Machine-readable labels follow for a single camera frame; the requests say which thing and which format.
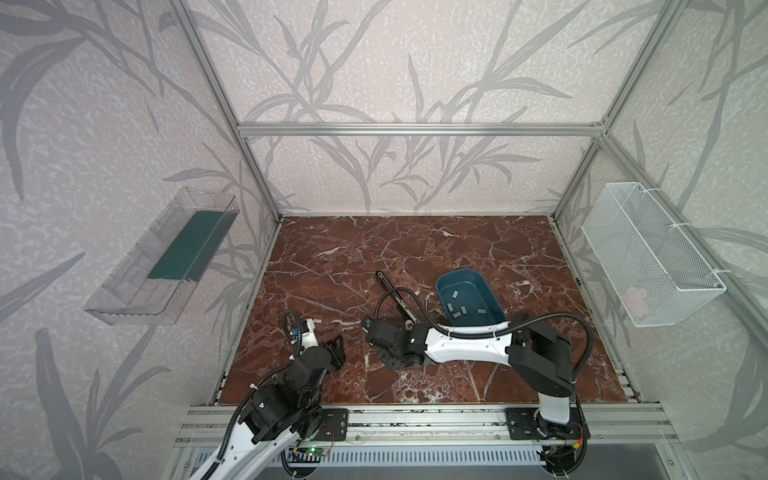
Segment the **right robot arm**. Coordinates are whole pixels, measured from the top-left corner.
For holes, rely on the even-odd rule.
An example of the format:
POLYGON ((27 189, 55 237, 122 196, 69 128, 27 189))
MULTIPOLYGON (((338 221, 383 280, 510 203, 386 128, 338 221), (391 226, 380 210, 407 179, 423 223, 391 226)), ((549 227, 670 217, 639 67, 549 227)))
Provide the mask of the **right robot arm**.
POLYGON ((367 317, 362 328, 368 344, 377 348, 380 361, 391 370, 456 361, 508 366, 537 392, 542 421, 558 425, 571 421, 571 344, 551 327, 534 323, 506 333, 501 325, 436 328, 419 323, 407 330, 367 317))

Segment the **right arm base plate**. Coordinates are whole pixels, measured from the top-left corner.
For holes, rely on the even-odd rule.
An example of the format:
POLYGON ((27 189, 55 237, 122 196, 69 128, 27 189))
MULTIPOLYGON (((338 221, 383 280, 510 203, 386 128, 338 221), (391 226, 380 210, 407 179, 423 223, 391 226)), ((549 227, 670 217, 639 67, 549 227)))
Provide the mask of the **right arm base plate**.
POLYGON ((544 420, 538 408, 510 407, 504 410, 505 422, 511 440, 565 441, 577 443, 589 440, 591 434, 583 412, 575 403, 570 405, 569 421, 558 424, 544 420))

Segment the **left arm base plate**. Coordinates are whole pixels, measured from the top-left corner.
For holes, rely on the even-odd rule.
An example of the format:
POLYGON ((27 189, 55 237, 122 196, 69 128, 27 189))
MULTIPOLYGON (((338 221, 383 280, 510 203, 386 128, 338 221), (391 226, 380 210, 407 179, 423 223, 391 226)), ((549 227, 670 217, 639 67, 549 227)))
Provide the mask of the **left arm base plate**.
POLYGON ((319 408, 309 414, 301 432, 305 441, 344 441, 349 427, 346 408, 319 408))

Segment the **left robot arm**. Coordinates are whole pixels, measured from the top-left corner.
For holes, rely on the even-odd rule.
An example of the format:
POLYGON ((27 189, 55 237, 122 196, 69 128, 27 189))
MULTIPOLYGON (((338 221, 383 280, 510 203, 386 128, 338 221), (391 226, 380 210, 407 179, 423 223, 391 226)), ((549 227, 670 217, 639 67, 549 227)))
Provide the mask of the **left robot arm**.
POLYGON ((227 423, 218 450, 194 479, 255 479, 321 425, 325 378, 344 366, 341 335, 310 346, 253 385, 227 423))

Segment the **teal plastic tray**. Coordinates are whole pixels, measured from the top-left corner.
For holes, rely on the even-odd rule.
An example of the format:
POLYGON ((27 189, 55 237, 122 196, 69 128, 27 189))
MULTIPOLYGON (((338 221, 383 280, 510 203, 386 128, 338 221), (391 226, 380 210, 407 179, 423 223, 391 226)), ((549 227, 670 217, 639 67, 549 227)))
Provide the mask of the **teal plastic tray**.
POLYGON ((490 326, 506 321, 505 313, 488 282, 476 270, 461 269, 441 275, 436 281, 438 298, 451 326, 490 326), (454 291, 459 295, 451 298, 454 291), (468 313, 458 318, 452 314, 461 306, 468 313))

